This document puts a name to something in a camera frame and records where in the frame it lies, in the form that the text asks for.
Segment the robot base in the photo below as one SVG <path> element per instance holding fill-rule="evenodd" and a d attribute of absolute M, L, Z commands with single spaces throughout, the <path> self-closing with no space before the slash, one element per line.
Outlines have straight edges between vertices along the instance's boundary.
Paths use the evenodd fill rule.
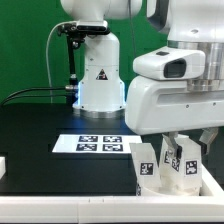
<path fill-rule="evenodd" d="M 73 111 L 78 116 L 96 118 L 96 119 L 124 117 L 125 114 L 125 109 L 117 111 L 98 112 L 98 111 L 83 110 L 76 106 L 73 107 Z"/>

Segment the black cable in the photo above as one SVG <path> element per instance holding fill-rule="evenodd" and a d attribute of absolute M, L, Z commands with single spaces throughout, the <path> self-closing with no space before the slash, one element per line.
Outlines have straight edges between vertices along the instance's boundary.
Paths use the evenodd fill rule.
<path fill-rule="evenodd" d="M 14 96 L 11 98 L 6 98 L 3 100 L 0 104 L 1 107 L 3 107 L 7 102 L 11 100 L 16 100 L 16 99 L 21 99 L 21 98 L 38 98 L 38 97 L 66 97 L 67 95 L 65 94 L 58 94 L 58 95 L 23 95 L 23 96 Z"/>
<path fill-rule="evenodd" d="M 50 91 L 65 90 L 65 87 L 34 87 L 34 88 L 29 88 L 29 89 L 23 89 L 23 90 L 20 90 L 20 91 L 17 91 L 15 93 L 10 94 L 6 99 L 10 99 L 14 96 L 17 96 L 17 95 L 20 95 L 20 94 L 23 94 L 23 93 L 27 93 L 27 92 L 49 91 L 49 90 Z"/>

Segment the black panel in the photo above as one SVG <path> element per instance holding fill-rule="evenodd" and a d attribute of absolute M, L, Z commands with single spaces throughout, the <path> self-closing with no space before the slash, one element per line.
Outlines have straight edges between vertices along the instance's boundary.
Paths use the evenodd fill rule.
<path fill-rule="evenodd" d="M 166 26 L 168 9 L 169 0 L 157 0 L 155 13 L 148 18 L 156 30 L 161 31 Z"/>
<path fill-rule="evenodd" d="M 185 75 L 187 63 L 184 59 L 178 59 L 166 64 L 164 77 L 167 79 L 182 78 Z"/>

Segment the black table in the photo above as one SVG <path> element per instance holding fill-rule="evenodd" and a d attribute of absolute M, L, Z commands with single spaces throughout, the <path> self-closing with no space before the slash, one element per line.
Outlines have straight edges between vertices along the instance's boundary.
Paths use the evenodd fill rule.
<path fill-rule="evenodd" d="M 60 134 L 134 135 L 124 118 L 77 117 L 64 104 L 9 104 L 0 109 L 0 156 L 7 173 L 0 181 L 3 196 L 135 195 L 136 175 L 130 154 L 52 153 Z M 201 131 L 186 132 L 193 140 Z M 204 165 L 224 183 L 224 133 L 212 145 Z M 161 135 L 142 137 L 159 157 Z"/>

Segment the cable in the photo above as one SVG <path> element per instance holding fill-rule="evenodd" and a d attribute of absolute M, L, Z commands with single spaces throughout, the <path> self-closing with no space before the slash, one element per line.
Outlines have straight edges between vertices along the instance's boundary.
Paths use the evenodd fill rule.
<path fill-rule="evenodd" d="M 50 63 L 49 63 L 49 47 L 50 47 L 50 42 L 51 38 L 53 36 L 54 31 L 62 25 L 68 24 L 68 23 L 74 23 L 74 21 L 69 21 L 69 22 L 63 22 L 57 24 L 50 32 L 48 39 L 47 39 L 47 45 L 46 45 L 46 64 L 47 64 L 47 76 L 48 76 L 48 82 L 49 82 L 49 87 L 52 88 L 52 78 L 51 78 L 51 70 L 50 70 Z"/>
<path fill-rule="evenodd" d="M 23 96 L 14 96 L 11 98 L 6 98 L 5 100 L 3 100 L 0 104 L 1 107 L 3 107 L 7 102 L 11 101 L 11 100 L 16 100 L 16 99 L 21 99 L 21 98 L 38 98 L 38 97 L 66 97 L 65 94 L 63 95 L 23 95 Z"/>
<path fill-rule="evenodd" d="M 129 9 L 129 19 L 130 19 L 130 24 L 131 24 L 131 33 L 132 33 L 132 45 L 133 45 L 133 54 L 134 58 L 136 58 L 136 41 L 135 41 L 135 32 L 134 32 L 134 25 L 133 25 L 133 20 L 132 20 L 132 14 L 131 14 L 131 0 L 128 0 L 128 9 Z"/>
<path fill-rule="evenodd" d="M 32 92 L 32 91 L 47 91 L 47 90 L 50 90 L 50 91 L 65 90 L 65 87 L 52 87 L 52 88 L 51 87 L 35 87 L 35 88 L 23 89 L 23 90 L 20 90 L 18 92 L 15 92 L 15 93 L 10 94 L 5 100 L 10 99 L 12 97 L 15 97 L 15 96 L 17 96 L 19 94 L 26 93 L 26 92 Z"/>

